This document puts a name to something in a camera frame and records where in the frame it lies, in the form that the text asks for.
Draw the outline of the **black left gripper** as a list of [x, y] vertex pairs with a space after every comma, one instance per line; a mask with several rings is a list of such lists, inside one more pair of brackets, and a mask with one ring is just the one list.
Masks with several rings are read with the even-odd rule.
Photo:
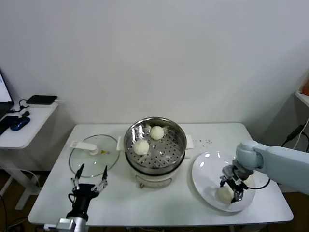
[[72, 203], [72, 210], [67, 213], [66, 218], [82, 218], [88, 220], [88, 208], [93, 198], [99, 196], [99, 192], [102, 192], [108, 185], [107, 181], [107, 168], [105, 166], [101, 180], [96, 184], [80, 184], [79, 179], [84, 169], [84, 163], [77, 170], [75, 177], [71, 178], [73, 185], [72, 193], [68, 194], [68, 198]]

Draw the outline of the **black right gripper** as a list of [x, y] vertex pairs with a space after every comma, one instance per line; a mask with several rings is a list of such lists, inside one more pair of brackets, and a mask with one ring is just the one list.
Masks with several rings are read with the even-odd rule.
[[225, 176], [220, 177], [220, 187], [223, 187], [224, 184], [227, 183], [230, 188], [233, 190], [233, 198], [231, 203], [239, 202], [243, 199], [243, 192], [247, 189], [245, 183], [242, 179], [226, 179]]

